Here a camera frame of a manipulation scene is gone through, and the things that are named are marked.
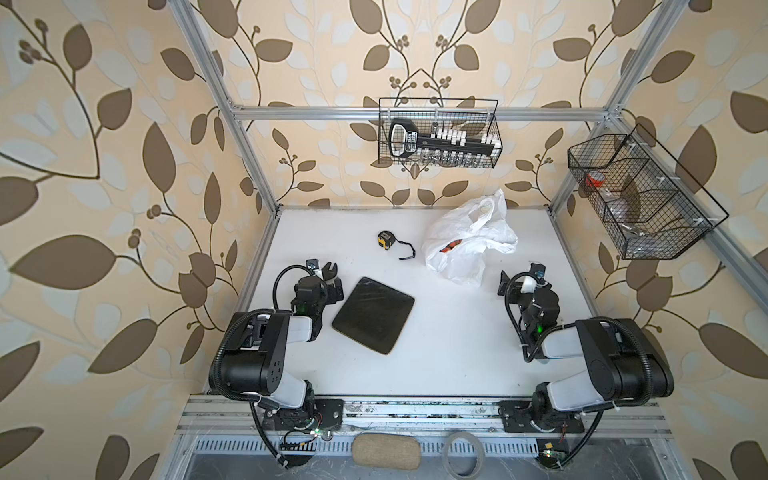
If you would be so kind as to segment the white plastic bag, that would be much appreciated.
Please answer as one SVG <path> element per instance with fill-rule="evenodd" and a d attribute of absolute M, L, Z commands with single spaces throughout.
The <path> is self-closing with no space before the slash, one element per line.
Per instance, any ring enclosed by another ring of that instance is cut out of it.
<path fill-rule="evenodd" d="M 422 243 L 425 266 L 453 283 L 478 287 L 485 271 L 485 253 L 512 254 L 518 236 L 507 222 L 504 192 L 471 199 L 429 226 Z"/>

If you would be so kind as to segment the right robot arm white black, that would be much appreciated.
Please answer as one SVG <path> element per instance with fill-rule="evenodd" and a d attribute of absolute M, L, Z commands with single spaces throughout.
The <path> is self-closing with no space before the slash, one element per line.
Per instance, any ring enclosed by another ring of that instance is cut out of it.
<path fill-rule="evenodd" d="M 534 263 L 526 272 L 500 274 L 497 290 L 504 303 L 522 358 L 581 359 L 582 371 L 538 384 L 528 402 L 503 401 L 499 407 L 507 433 L 579 433 L 574 446 L 541 446 L 537 459 L 547 470 L 562 470 L 582 451 L 609 410 L 640 407 L 674 391 L 674 378 L 659 348 L 631 319 L 595 316 L 561 323 L 559 297 Z"/>

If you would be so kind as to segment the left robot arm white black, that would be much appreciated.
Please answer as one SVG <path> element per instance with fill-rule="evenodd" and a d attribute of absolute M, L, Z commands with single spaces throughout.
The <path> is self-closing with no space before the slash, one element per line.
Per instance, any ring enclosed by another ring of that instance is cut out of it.
<path fill-rule="evenodd" d="M 318 399 L 310 381 L 286 371 L 286 352 L 315 341 L 325 308 L 343 299 L 335 263 L 289 265 L 273 283 L 272 306 L 235 313 L 213 357 L 209 385 L 248 405 L 263 445 L 285 469 L 306 463 L 300 452 L 342 425 L 344 401 Z"/>

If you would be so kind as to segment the black square tray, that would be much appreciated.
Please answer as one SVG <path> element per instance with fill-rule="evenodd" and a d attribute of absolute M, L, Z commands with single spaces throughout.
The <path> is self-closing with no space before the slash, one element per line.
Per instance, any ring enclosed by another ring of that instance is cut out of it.
<path fill-rule="evenodd" d="M 332 321 L 332 328 L 379 354 L 388 355 L 415 299 L 369 277 L 362 277 Z"/>

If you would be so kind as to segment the yellow black tape measure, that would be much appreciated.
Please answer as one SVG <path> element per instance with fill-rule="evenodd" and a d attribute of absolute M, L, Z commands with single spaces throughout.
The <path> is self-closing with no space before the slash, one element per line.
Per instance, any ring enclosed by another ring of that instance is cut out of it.
<path fill-rule="evenodd" d="M 399 260 L 406 261 L 406 260 L 411 260 L 416 258 L 415 247 L 410 242 L 406 242 L 398 239 L 391 231 L 388 231 L 388 230 L 381 231 L 377 235 L 377 243 L 384 250 L 390 250 L 392 246 L 395 244 L 405 245 L 410 249 L 410 254 L 405 257 L 399 257 Z"/>

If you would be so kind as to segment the red cup in basket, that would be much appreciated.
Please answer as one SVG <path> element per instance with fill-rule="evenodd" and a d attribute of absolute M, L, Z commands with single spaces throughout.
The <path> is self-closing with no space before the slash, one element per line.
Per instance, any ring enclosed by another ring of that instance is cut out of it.
<path fill-rule="evenodd" d="M 594 190 L 601 189 L 604 186 L 605 181 L 606 177 L 600 170 L 588 170 L 584 179 L 585 186 Z"/>

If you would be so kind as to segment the black socket tool set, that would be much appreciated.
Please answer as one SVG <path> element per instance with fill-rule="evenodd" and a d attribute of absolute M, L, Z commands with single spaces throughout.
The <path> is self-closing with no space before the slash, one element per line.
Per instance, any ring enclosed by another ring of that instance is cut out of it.
<path fill-rule="evenodd" d="M 443 129 L 440 125 L 422 131 L 408 119 L 395 119 L 390 123 L 384 145 L 392 157 L 407 159 L 417 155 L 422 160 L 434 155 L 493 159 L 502 150 L 502 142 L 495 134 L 485 133 L 475 139 L 464 130 Z"/>

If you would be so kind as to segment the grey tape roll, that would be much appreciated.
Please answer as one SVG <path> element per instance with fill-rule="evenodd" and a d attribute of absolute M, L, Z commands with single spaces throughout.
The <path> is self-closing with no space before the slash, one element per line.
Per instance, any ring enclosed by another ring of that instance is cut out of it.
<path fill-rule="evenodd" d="M 458 458 L 472 458 L 474 464 L 470 470 L 460 471 L 452 461 Z M 452 479 L 476 480 L 480 477 L 486 463 L 486 453 L 478 437 L 463 431 L 451 433 L 445 440 L 441 454 L 442 465 Z"/>

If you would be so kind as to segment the beige sponge block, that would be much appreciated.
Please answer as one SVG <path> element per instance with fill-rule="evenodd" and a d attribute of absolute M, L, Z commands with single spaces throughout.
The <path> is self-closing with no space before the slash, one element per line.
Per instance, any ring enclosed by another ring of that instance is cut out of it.
<path fill-rule="evenodd" d="M 355 437 L 352 458 L 358 465 L 415 471 L 421 465 L 421 447 L 410 436 L 367 433 Z"/>

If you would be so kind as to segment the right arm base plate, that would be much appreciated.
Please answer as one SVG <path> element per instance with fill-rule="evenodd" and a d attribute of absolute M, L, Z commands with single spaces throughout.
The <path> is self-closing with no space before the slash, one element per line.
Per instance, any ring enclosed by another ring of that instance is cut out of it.
<path fill-rule="evenodd" d="M 534 407 L 531 401 L 501 401 L 498 413 L 506 433 L 561 435 L 585 432 L 576 413 L 561 412 L 549 406 Z"/>

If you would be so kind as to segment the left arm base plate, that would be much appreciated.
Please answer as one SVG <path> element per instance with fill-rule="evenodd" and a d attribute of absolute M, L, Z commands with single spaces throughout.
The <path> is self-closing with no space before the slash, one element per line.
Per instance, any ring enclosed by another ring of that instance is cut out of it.
<path fill-rule="evenodd" d="M 340 398 L 315 399 L 309 410 L 268 410 L 266 427 L 276 431 L 319 430 L 337 431 L 343 423 L 344 401 Z"/>

